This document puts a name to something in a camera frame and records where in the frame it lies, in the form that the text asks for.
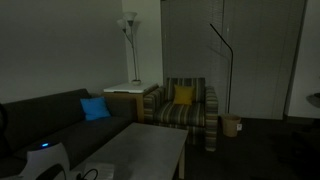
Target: lamp base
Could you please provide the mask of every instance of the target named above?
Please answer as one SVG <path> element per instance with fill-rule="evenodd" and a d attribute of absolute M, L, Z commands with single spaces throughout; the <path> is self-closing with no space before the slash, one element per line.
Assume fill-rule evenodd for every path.
<path fill-rule="evenodd" d="M 134 86 L 140 86 L 141 80 L 138 80 L 138 79 L 132 80 L 131 84 L 134 85 Z"/>

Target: wall outlet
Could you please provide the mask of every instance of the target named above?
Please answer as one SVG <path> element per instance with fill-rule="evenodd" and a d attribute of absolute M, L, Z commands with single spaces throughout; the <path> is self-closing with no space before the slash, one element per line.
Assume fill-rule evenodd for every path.
<path fill-rule="evenodd" d="M 242 130 L 242 124 L 237 124 L 237 131 L 241 131 Z"/>

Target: gray coffee table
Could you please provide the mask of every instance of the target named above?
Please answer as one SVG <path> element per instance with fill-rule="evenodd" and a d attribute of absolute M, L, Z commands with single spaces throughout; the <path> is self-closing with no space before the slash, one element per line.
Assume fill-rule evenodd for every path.
<path fill-rule="evenodd" d="M 186 130 L 132 123 L 106 145 L 78 165 L 100 162 L 115 166 L 114 180 L 173 178 L 179 164 L 179 178 L 184 179 Z"/>

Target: table leg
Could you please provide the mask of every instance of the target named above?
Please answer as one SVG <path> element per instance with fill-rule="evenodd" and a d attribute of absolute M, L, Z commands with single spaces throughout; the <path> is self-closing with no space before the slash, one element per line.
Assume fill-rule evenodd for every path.
<path fill-rule="evenodd" d="M 184 179 L 184 159 L 185 159 L 185 145 L 182 147 L 180 160 L 179 160 L 179 179 Z"/>

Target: sofa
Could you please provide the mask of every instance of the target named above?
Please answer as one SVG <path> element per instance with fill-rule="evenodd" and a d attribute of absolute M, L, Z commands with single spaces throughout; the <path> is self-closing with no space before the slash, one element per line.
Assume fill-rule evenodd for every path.
<path fill-rule="evenodd" d="M 85 120 L 86 89 L 3 104 L 0 115 L 0 178 L 20 174 L 27 152 L 61 142 L 70 169 L 125 129 L 136 117 L 134 99 L 106 99 L 111 117 Z"/>
<path fill-rule="evenodd" d="M 176 86 L 194 88 L 190 104 L 175 103 Z M 165 86 L 150 92 L 143 102 L 146 123 L 188 130 L 189 144 L 204 143 L 207 151 L 216 150 L 218 98 L 205 78 L 167 78 Z"/>

